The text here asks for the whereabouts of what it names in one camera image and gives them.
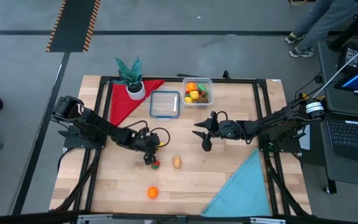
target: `wooden table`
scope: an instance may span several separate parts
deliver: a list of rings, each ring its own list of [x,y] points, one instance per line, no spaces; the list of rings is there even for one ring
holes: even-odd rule
[[[96,75],[86,75],[83,78],[78,97],[88,108],[94,107],[100,78]],[[281,109],[286,105],[281,81],[267,80],[267,86],[272,111]],[[182,83],[166,82],[161,88],[181,92]],[[103,111],[106,89],[100,111]],[[257,119],[252,85],[214,83],[213,91],[213,105],[207,108],[183,108],[180,117],[170,121],[151,118],[149,100],[145,100],[135,109],[121,126],[144,119],[151,129],[163,127],[170,132],[170,144],[156,153],[161,163],[160,168],[151,169],[144,164],[143,153],[118,147],[108,138],[100,158],[91,211],[199,215],[233,172],[249,157],[252,150],[258,147],[256,138],[251,145],[246,145],[245,141],[212,139],[211,152],[202,150],[202,139],[191,131],[205,131],[195,127],[194,124],[208,118],[211,111],[224,110],[229,115],[229,119],[233,120]],[[261,89],[259,95],[265,116]],[[142,124],[131,128],[138,130],[142,128]],[[158,132],[158,135],[161,141],[166,138],[164,132]],[[63,158],[50,208],[59,206],[77,184],[83,154],[84,149],[75,149]],[[172,166],[172,158],[175,156],[180,156],[182,159],[180,170]],[[300,163],[289,153],[281,153],[280,156],[287,188],[302,208],[311,213]],[[260,158],[269,197],[262,154]],[[150,186],[159,189],[158,198],[155,200],[147,197],[147,189]],[[84,187],[80,208],[85,206],[87,188]],[[277,186],[275,189],[278,209],[283,213],[280,191]]]

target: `light blue triangle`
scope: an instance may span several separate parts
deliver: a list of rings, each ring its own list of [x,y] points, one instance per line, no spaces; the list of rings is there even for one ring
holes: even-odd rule
[[[201,213],[203,217],[270,216],[258,150],[241,164]]]

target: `red cloth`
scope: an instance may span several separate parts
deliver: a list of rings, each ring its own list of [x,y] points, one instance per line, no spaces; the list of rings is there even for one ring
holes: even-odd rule
[[[146,97],[150,96],[153,90],[156,90],[163,83],[164,80],[143,81],[146,95],[141,100],[132,100],[128,95],[125,85],[112,84],[110,123],[116,126],[121,124],[121,122],[128,117],[128,115],[130,115],[132,111],[146,99]]]

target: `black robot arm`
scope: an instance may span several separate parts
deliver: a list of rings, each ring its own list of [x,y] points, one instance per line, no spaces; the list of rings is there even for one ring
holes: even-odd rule
[[[80,129],[81,137],[89,141],[99,141],[107,134],[118,146],[126,149],[144,152],[146,165],[156,161],[154,156],[160,145],[156,133],[150,133],[149,127],[134,131],[128,127],[118,128],[85,108],[84,103],[72,96],[61,97],[52,111],[52,116],[58,122],[75,125]]]
[[[233,121],[227,119],[218,122],[218,114],[211,112],[211,118],[195,124],[195,126],[206,128],[208,133],[193,131],[203,139],[202,147],[205,151],[212,148],[211,138],[245,140],[250,144],[255,136],[261,132],[268,134],[270,144],[283,141],[289,134],[296,133],[307,124],[322,121],[325,112],[321,103],[316,99],[294,100],[276,111],[257,121]],[[293,139],[302,137],[301,134],[292,135]]]

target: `black mat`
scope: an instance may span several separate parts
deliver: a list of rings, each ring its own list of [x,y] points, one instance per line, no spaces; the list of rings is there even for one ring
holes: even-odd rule
[[[100,0],[64,0],[47,52],[87,52]]]

